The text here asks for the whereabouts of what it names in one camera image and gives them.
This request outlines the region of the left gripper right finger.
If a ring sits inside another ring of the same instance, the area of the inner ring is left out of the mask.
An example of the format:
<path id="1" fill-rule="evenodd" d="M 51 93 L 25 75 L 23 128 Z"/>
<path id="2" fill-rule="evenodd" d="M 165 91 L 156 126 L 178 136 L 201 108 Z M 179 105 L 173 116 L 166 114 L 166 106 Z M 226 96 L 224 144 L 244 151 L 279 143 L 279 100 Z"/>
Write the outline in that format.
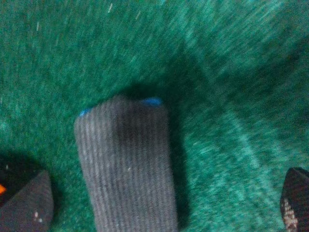
<path id="1" fill-rule="evenodd" d="M 280 199 L 281 217 L 287 232 L 309 230 L 309 172 L 289 168 Z"/>

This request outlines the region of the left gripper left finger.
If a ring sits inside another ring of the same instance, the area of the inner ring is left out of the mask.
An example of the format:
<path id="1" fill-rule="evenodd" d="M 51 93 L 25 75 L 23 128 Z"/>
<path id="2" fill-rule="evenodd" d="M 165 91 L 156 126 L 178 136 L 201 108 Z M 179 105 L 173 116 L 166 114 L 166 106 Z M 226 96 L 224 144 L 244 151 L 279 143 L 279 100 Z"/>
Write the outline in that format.
<path id="1" fill-rule="evenodd" d="M 47 232 L 54 215 L 49 173 L 34 161 L 0 156 L 0 230 Z"/>

